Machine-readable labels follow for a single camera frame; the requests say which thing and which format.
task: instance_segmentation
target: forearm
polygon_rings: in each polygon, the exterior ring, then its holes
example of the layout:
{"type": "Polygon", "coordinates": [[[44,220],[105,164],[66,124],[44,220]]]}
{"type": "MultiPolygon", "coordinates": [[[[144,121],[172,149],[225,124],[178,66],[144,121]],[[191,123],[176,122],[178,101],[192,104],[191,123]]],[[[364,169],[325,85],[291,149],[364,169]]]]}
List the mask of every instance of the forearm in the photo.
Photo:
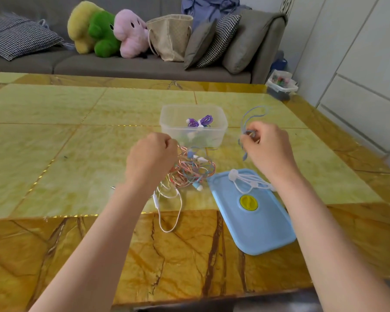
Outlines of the forearm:
{"type": "Polygon", "coordinates": [[[133,230],[150,197],[120,186],[31,311],[110,310],[133,230]]]}
{"type": "Polygon", "coordinates": [[[274,185],[324,311],[390,311],[390,289],[360,258],[311,185],[299,174],[274,185]]]}

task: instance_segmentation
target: yellow stuffed toy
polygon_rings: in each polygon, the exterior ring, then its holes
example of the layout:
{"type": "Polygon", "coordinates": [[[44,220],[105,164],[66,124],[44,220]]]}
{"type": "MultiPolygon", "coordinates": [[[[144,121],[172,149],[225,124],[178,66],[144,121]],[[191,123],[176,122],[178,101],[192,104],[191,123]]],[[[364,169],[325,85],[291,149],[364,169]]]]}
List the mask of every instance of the yellow stuffed toy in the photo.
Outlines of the yellow stuffed toy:
{"type": "Polygon", "coordinates": [[[91,16],[104,9],[89,1],[82,1],[71,13],[68,19],[68,35],[75,43],[79,54],[88,54],[94,51],[96,40],[88,35],[91,16]]]}

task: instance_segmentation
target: hand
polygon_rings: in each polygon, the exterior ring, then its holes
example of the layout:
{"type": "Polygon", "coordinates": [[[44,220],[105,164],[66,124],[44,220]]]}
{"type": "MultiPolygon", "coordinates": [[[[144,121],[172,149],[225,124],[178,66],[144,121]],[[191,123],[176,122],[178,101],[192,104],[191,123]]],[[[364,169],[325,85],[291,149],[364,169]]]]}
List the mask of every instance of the hand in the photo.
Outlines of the hand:
{"type": "Polygon", "coordinates": [[[130,150],[125,182],[152,194],[177,161],[177,141],[164,133],[151,133],[130,150]]]}
{"type": "Polygon", "coordinates": [[[242,135],[240,141],[255,166],[270,182],[300,175],[293,157],[289,135],[285,130],[261,121],[252,122],[247,130],[256,131],[254,140],[250,136],[242,135]]]}

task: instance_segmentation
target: beige tote bag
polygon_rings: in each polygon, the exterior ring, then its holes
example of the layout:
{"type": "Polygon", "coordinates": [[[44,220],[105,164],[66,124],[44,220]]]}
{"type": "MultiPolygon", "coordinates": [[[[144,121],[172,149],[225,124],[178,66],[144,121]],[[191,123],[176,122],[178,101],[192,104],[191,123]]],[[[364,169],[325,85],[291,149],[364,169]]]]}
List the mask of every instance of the beige tote bag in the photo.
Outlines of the beige tote bag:
{"type": "Polygon", "coordinates": [[[191,15],[170,14],[146,22],[149,46],[164,61],[182,62],[192,33],[191,15]]]}

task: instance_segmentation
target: checkered pillow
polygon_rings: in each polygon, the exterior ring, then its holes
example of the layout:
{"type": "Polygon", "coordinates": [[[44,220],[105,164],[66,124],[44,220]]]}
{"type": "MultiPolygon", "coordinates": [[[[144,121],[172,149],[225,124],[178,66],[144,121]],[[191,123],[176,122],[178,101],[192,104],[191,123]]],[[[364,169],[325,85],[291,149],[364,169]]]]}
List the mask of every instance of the checkered pillow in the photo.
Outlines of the checkered pillow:
{"type": "Polygon", "coordinates": [[[227,50],[235,32],[237,31],[241,15],[227,15],[219,20],[215,36],[208,51],[197,62],[197,68],[204,68],[216,62],[227,50]]]}
{"type": "Polygon", "coordinates": [[[0,15],[0,56],[7,61],[60,44],[63,39],[25,17],[0,15]]]}

